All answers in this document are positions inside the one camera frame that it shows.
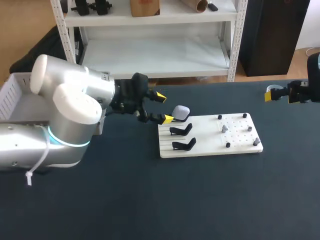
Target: cable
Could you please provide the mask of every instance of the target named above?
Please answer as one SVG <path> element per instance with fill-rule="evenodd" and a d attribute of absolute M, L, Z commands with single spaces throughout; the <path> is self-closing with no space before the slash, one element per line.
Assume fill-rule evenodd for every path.
<path fill-rule="evenodd" d="M 46 143 L 46 148 L 41 156 L 41 158 L 39 159 L 39 161 L 33 166 L 33 168 L 31 168 L 29 171 L 27 171 L 25 173 L 25 176 L 26 176 L 26 180 L 27 180 L 27 183 L 29 186 L 32 185 L 32 182 L 31 182 L 31 177 L 33 175 L 33 172 L 40 166 L 40 164 L 43 163 L 43 161 L 46 159 L 46 157 L 48 156 L 48 153 L 49 153 L 49 146 L 50 146 L 50 136 L 49 136 L 49 133 L 47 131 L 47 129 L 43 126 L 40 126 L 40 125 L 35 125 L 36 127 L 38 128 L 42 128 L 43 132 L 44 132 L 44 136 L 45 136 L 45 143 Z"/>
<path fill-rule="evenodd" d="M 307 49 L 306 51 L 305 51 L 305 55 L 307 55 L 308 57 L 310 57 L 310 55 L 308 54 L 308 52 L 310 51 L 310 50 L 312 50 L 312 49 L 317 49 L 318 47 L 310 47 L 309 49 Z"/>

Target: white wall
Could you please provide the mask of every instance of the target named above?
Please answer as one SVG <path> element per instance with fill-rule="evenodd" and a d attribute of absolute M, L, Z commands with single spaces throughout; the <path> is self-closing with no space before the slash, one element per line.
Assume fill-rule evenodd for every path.
<path fill-rule="evenodd" d="M 296 49 L 320 48 L 320 0 L 310 0 Z"/>

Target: dark blue table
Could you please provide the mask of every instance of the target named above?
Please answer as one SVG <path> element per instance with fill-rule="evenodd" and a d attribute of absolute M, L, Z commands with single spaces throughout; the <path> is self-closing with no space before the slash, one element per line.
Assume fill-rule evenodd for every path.
<path fill-rule="evenodd" d="M 73 168 L 0 175 L 2 240 L 319 240 L 320 104 L 264 103 L 284 81 L 158 87 L 170 112 L 251 114 L 259 154 L 161 159 L 157 126 L 111 115 Z"/>

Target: white cable tie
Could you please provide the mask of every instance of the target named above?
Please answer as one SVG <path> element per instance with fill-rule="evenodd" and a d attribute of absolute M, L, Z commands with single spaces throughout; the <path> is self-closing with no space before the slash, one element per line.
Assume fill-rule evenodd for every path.
<path fill-rule="evenodd" d="M 36 164 L 25 173 L 26 176 L 26 180 L 27 180 L 27 184 L 29 186 L 32 186 L 32 182 L 31 182 L 31 177 L 33 176 L 33 172 L 43 163 L 43 161 L 46 159 L 46 157 L 48 156 L 49 153 L 49 146 L 50 146 L 50 135 L 48 133 L 48 130 L 44 127 L 44 126 L 40 126 L 40 125 L 35 125 L 36 127 L 42 128 L 43 132 L 44 132 L 44 136 L 45 136 L 45 150 L 42 154 L 42 156 L 40 157 L 39 161 L 36 162 Z"/>
<path fill-rule="evenodd" d="M 26 181 L 28 183 L 29 186 L 32 186 L 32 182 L 31 182 L 31 177 L 32 177 L 33 173 L 31 171 L 27 171 L 25 173 L 26 176 Z"/>

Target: cardboard box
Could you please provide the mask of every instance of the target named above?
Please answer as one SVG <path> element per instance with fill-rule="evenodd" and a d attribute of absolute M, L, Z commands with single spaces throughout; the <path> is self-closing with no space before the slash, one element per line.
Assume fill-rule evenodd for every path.
<path fill-rule="evenodd" d="M 132 17 L 149 17 L 160 14 L 160 0 L 130 0 Z"/>

